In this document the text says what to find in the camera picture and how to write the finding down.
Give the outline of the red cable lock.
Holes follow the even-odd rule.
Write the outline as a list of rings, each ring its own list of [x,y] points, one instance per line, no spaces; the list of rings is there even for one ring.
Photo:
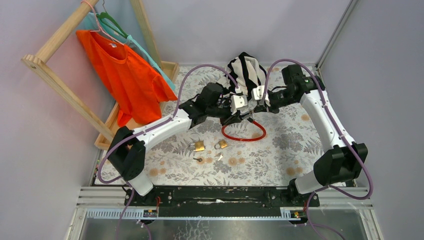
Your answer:
[[[225,129],[226,129],[227,125],[224,125],[224,126],[221,128],[221,133],[222,133],[222,135],[223,135],[225,138],[227,138],[227,139],[230,139],[230,140],[233,140],[233,141],[237,141],[237,142],[256,142],[256,141],[262,140],[263,138],[265,138],[265,137],[266,137],[266,135],[267,135],[267,131],[266,131],[266,129],[265,129],[265,128],[261,125],[261,124],[259,124],[258,122],[256,122],[256,121],[253,119],[253,117],[248,117],[248,118],[247,118],[247,120],[248,120],[250,123],[254,124],[256,127],[258,127],[258,128],[262,131],[262,134],[261,134],[260,136],[258,136],[258,137],[254,137],[254,138],[240,138],[240,137],[230,136],[230,135],[226,134],[226,132],[225,132]]]

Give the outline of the brass padlock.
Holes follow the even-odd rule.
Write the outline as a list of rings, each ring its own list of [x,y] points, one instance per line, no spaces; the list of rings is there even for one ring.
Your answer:
[[[214,145],[214,148],[216,149],[216,150],[220,150],[220,149],[224,149],[224,148],[227,148],[228,147],[228,143],[224,140],[224,139],[221,139],[221,140],[219,140],[215,145]]]
[[[193,143],[190,143],[188,145],[188,149],[192,152],[202,152],[204,151],[205,148],[205,144],[203,140],[199,140],[199,141],[195,141]]]

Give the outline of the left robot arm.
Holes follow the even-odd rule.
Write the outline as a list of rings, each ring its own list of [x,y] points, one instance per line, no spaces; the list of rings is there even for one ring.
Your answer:
[[[249,113],[248,97],[237,90],[227,91],[218,83],[208,83],[194,98],[177,106],[176,111],[137,129],[121,127],[106,154],[107,160],[136,192],[144,206],[155,200],[154,185],[145,172],[146,153],[162,141],[218,118],[222,125],[239,123]]]

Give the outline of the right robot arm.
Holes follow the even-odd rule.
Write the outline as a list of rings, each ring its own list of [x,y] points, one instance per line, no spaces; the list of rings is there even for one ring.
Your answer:
[[[291,64],[281,71],[285,87],[268,89],[269,77],[251,91],[258,101],[254,112],[277,113],[280,108],[299,103],[318,132],[324,154],[314,163],[311,172],[292,180],[287,201],[301,205],[307,194],[332,184],[357,179],[364,171],[368,148],[357,143],[338,119],[328,99],[324,84],[303,64]]]

